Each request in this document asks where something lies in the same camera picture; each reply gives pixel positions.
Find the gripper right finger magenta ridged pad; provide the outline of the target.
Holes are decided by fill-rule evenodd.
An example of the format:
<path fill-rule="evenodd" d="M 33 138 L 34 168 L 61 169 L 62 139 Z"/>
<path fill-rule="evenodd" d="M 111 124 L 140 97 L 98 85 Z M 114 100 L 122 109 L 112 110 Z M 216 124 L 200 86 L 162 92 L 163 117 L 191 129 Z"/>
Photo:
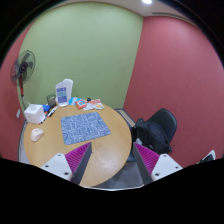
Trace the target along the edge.
<path fill-rule="evenodd" d="M 144 185 L 148 185 L 182 169 L 168 154 L 159 155 L 137 143 L 133 144 L 133 155 Z"/>

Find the gripper left finger magenta ridged pad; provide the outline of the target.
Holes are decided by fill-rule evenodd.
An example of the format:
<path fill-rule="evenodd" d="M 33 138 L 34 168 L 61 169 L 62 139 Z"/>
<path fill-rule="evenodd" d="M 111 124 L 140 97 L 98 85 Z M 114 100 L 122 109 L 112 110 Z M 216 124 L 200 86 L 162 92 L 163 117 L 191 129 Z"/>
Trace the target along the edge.
<path fill-rule="evenodd" d="M 79 185 L 92 154 L 92 144 L 86 143 L 67 154 L 57 153 L 42 169 Z"/>

